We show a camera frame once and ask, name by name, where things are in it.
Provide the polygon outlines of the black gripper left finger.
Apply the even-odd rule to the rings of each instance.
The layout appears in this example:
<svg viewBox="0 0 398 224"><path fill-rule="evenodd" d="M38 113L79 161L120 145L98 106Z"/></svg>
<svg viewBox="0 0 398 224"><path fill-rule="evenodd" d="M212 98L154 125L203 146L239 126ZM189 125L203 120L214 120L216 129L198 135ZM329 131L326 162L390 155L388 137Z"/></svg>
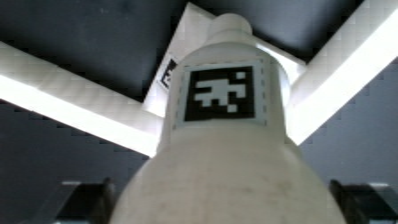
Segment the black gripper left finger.
<svg viewBox="0 0 398 224"><path fill-rule="evenodd" d="M114 183L63 181L40 211L24 224L109 224L116 203Z"/></svg>

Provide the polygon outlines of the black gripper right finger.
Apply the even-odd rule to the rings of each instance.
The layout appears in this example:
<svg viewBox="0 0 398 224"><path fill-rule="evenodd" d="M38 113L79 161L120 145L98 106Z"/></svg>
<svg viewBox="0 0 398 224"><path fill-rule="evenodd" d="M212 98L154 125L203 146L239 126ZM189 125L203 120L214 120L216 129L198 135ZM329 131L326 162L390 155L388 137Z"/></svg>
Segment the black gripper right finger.
<svg viewBox="0 0 398 224"><path fill-rule="evenodd" d="M386 183L329 183L347 224L398 224L398 192Z"/></svg>

